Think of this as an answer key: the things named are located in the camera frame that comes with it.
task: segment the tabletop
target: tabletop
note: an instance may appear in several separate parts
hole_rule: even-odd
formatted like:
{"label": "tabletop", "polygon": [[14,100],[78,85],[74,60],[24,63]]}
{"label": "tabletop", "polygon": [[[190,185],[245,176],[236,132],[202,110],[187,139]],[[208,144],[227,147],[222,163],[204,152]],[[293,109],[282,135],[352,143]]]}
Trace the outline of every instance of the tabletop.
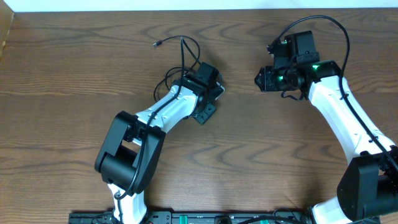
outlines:
{"label": "tabletop", "polygon": [[[307,208],[334,197],[347,161],[328,123],[309,101],[261,93],[254,84],[259,69],[273,63],[267,44],[314,14],[346,27],[350,88],[398,141],[396,9],[16,14],[0,61],[0,223],[66,223],[70,212],[113,207],[94,170],[96,155],[114,116],[153,105],[156,84],[180,66],[178,40],[152,46],[172,35],[198,41],[201,60],[223,74],[226,93],[205,125],[190,118],[167,134],[146,204],[244,212]],[[306,30],[321,60],[341,66],[342,31],[316,19],[288,34]],[[398,215],[382,220],[395,223]]]}

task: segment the black cable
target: black cable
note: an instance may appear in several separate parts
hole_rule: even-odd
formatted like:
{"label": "black cable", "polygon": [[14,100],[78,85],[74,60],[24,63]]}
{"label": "black cable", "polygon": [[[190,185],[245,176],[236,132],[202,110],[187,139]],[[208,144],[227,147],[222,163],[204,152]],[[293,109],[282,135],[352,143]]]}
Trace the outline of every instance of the black cable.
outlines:
{"label": "black cable", "polygon": [[272,216],[275,216],[275,217],[276,217],[276,213],[279,212],[280,210],[289,211],[289,212],[293,215],[294,219],[296,219],[297,221],[299,221],[299,220],[297,219],[297,217],[294,215],[293,211],[291,211],[290,208],[286,208],[286,207],[278,208],[277,210],[275,210],[275,211],[272,213]]}
{"label": "black cable", "polygon": [[136,170],[136,172],[134,173],[134,176],[132,177],[130,186],[129,186],[129,187],[127,188],[127,190],[122,194],[122,196],[117,196],[117,195],[115,194],[114,198],[115,198],[116,200],[121,200],[121,199],[123,199],[123,198],[132,190],[134,184],[136,183],[136,179],[137,179],[137,177],[138,177],[138,175],[139,175],[139,172],[140,172],[140,169],[141,169],[142,158],[144,157],[146,139],[147,139],[147,137],[148,137],[150,122],[152,122],[152,120],[155,118],[156,114],[157,114],[161,109],[163,109],[165,106],[167,106],[171,101],[175,100],[175,99],[178,97],[178,95],[180,94],[180,92],[181,92],[182,83],[183,83],[183,78],[184,78],[184,70],[185,70],[185,69],[184,69],[184,68],[185,68],[185,60],[184,60],[183,37],[181,37],[181,39],[180,39],[180,45],[181,45],[181,58],[182,58],[182,59],[181,59],[181,64],[182,64],[181,67],[182,67],[183,69],[181,69],[181,81],[180,81],[180,84],[179,84],[179,86],[178,86],[178,90],[177,90],[176,94],[175,94],[173,97],[171,97],[167,102],[165,102],[164,104],[162,104],[160,107],[158,107],[154,112],[152,112],[152,113],[150,114],[150,117],[149,117],[149,119],[148,119],[148,121],[147,121],[145,130],[144,130],[144,135],[143,135],[142,140],[141,140],[141,149],[140,149],[139,158],[138,158],[138,161],[137,161],[137,170]]}
{"label": "black cable", "polygon": [[[177,37],[179,37],[179,38],[183,37],[183,38],[190,39],[198,47],[198,57],[196,57],[195,54],[191,51],[191,48],[187,45],[187,43],[185,41],[183,41],[184,46],[187,48],[187,50],[191,53],[192,57],[195,59],[195,62],[191,65],[191,67],[189,69],[189,70],[192,70],[197,63],[201,64],[200,61],[199,61],[199,58],[200,58],[200,46],[199,46],[199,43],[195,39],[193,39],[192,37],[189,37],[189,36],[186,36],[186,35],[175,35],[175,36],[172,36],[172,37],[168,37],[168,38],[166,38],[164,40],[157,41],[156,43],[154,43],[154,47],[157,47],[157,46],[163,44],[164,42],[166,42],[168,40],[171,40],[171,39],[174,39],[174,38],[177,38]],[[168,79],[168,77],[167,77],[167,73],[166,73],[164,82],[166,84],[167,89],[170,90],[170,88],[169,88],[169,86],[167,84],[167,79]]]}
{"label": "black cable", "polygon": [[343,27],[343,25],[341,25],[339,22],[337,22],[334,18],[329,17],[329,16],[324,16],[324,15],[316,15],[316,16],[308,16],[308,17],[304,17],[302,19],[299,19],[297,21],[295,21],[294,23],[292,23],[291,25],[289,25],[279,36],[278,38],[276,38],[271,45],[268,47],[269,52],[273,53],[274,47],[276,45],[276,43],[278,41],[280,41],[280,38],[290,29],[292,28],[294,25],[309,20],[309,19],[316,19],[316,18],[321,18],[321,19],[328,19],[330,21],[332,21],[334,24],[336,24],[344,33],[344,36],[346,37],[346,42],[347,42],[347,51],[346,51],[346,56],[344,58],[344,62],[343,62],[343,66],[341,68],[341,72],[339,75],[339,80],[338,80],[338,85],[340,88],[340,93],[341,93],[341,99],[343,99],[345,101],[345,103],[347,104],[347,107],[349,108],[349,110],[352,112],[352,114],[354,115],[354,117],[358,120],[358,122],[361,124],[361,126],[363,127],[363,129],[365,129],[366,134],[369,135],[369,137],[371,138],[371,141],[374,142],[379,149],[383,152],[383,154],[388,158],[388,160],[390,161],[390,163],[392,164],[392,166],[395,168],[395,170],[398,172],[398,165],[395,162],[395,160],[390,156],[390,154],[388,153],[388,151],[384,148],[384,146],[379,142],[378,137],[373,135],[373,133],[371,132],[371,130],[366,126],[365,122],[361,119],[361,117],[357,114],[357,112],[355,111],[354,107],[351,105],[351,103],[348,101],[348,94],[345,93],[344,88],[343,88],[343,77],[344,77],[344,71],[346,69],[346,65],[347,65],[347,61],[348,61],[348,55],[349,55],[349,37],[348,37],[348,33],[347,30]]}
{"label": "black cable", "polygon": [[122,211],[122,201],[118,200],[118,210],[119,210],[119,219],[120,223],[123,223],[123,211]]}
{"label": "black cable", "polygon": [[[174,72],[171,73],[171,74],[169,74],[170,71],[172,71],[172,70],[174,70],[174,69],[178,69],[178,70],[177,70],[177,71],[174,71]],[[185,67],[185,69],[188,70],[188,72],[195,72],[195,71],[193,71],[193,70],[189,70],[189,68],[187,68],[187,67]],[[160,81],[160,82],[156,85],[155,90],[154,90],[154,99],[155,99],[155,102],[157,102],[156,90],[158,89],[158,87],[166,80],[166,78],[170,78],[172,75],[174,75],[174,74],[176,74],[176,73],[178,73],[178,72],[181,72],[181,67],[174,67],[174,68],[171,68],[171,69],[166,73],[166,77],[165,77],[164,79],[162,79],[162,81]]]}
{"label": "black cable", "polygon": [[295,101],[303,101],[304,100],[304,93],[301,93],[301,95],[300,95],[300,97],[299,98],[296,98],[296,97],[294,97],[294,96],[292,96],[292,95],[287,95],[287,96],[285,96],[285,93],[286,93],[287,91],[282,91],[282,93],[280,94],[280,96],[282,97],[282,98],[290,98],[290,99],[293,99],[293,100],[295,100]]}
{"label": "black cable", "polygon": [[257,218],[251,218],[246,221],[240,222],[238,224],[250,224],[250,223],[254,223],[254,222],[258,222],[258,221],[262,221],[262,220],[281,221],[281,222],[293,223],[293,224],[306,224],[304,222],[300,222],[300,221],[293,220],[290,218],[275,217],[275,216],[269,216],[269,215],[261,215]]}

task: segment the connector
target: connector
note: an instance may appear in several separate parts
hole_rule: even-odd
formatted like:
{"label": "connector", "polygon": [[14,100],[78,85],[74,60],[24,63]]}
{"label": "connector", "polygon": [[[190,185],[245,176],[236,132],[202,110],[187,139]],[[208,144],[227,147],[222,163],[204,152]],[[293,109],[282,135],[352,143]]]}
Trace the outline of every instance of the connector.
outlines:
{"label": "connector", "polygon": [[157,47],[157,46],[159,46],[160,44],[163,44],[163,41],[160,40],[160,41],[154,43],[154,47]]}

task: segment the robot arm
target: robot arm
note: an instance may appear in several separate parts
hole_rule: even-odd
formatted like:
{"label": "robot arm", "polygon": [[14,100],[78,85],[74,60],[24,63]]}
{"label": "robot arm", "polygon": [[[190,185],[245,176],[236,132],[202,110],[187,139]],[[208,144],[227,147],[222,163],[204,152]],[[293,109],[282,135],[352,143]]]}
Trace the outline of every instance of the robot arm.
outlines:
{"label": "robot arm", "polygon": [[[124,198],[114,199],[113,217],[119,222],[137,224],[144,218],[147,211],[144,189],[156,170],[165,135],[183,118],[193,116],[200,124],[210,118],[216,110],[212,102],[224,93],[224,87],[216,81],[218,75],[216,68],[202,62],[195,74],[174,81],[169,93],[150,108],[135,115],[122,111],[115,117],[97,156],[95,170],[101,173],[113,195],[131,189]],[[174,97],[180,84],[180,93]],[[152,113],[163,105],[148,127]],[[144,138],[145,149],[138,153],[123,145],[126,141],[141,146]],[[140,153],[144,154],[133,185]]]}
{"label": "robot arm", "polygon": [[[328,121],[349,164],[338,186],[337,197],[312,209],[315,223],[345,224],[398,211],[398,173],[376,143],[389,151],[386,154],[394,160],[398,158],[398,149],[355,100],[346,79],[340,77],[337,64],[331,60],[320,62],[311,31],[288,35],[284,42],[274,42],[270,53],[274,55],[274,66],[260,69],[254,79],[257,86],[261,91],[282,91],[283,98],[287,97],[286,91],[300,90],[299,99],[310,100]],[[384,171],[384,175],[379,175],[379,170]]]}
{"label": "robot arm", "polygon": [[[382,151],[371,140],[346,103],[341,99],[338,79],[339,77],[333,76],[312,83],[308,96],[311,103],[318,108],[328,121],[345,152],[349,164],[346,174],[338,186],[338,196],[313,207],[312,213],[316,223],[351,223],[364,218],[396,212],[398,209],[394,190],[386,189],[386,186],[389,185],[386,180],[393,179],[396,175],[391,175],[388,178],[386,175],[379,176],[378,165],[381,161],[378,157],[381,156]],[[385,137],[366,115],[350,92],[345,78],[343,79],[343,86],[345,92],[349,94],[348,100],[366,123],[366,126],[378,137],[379,142],[390,151],[390,146],[393,146],[394,143]]]}
{"label": "robot arm", "polygon": [[[364,151],[368,151],[370,154],[378,154],[382,151],[372,142],[372,139],[354,117],[347,104],[341,99],[338,79],[339,77],[335,75],[322,78],[320,82],[312,83],[308,100],[313,106],[318,108],[323,117],[328,121],[328,124],[343,147],[347,163],[350,164],[352,158],[360,156]],[[379,142],[389,150],[390,146],[394,145],[394,143],[385,137],[370,120],[349,90],[345,78],[343,78],[343,87],[355,111],[360,115],[366,126],[379,138]]]}

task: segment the green connector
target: green connector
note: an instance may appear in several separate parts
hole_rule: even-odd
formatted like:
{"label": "green connector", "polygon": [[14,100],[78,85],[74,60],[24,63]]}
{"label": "green connector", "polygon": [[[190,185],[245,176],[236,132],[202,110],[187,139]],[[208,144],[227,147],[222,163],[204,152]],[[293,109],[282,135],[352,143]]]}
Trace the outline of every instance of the green connector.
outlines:
{"label": "green connector", "polygon": [[188,224],[188,217],[186,215],[180,215],[180,224]]}

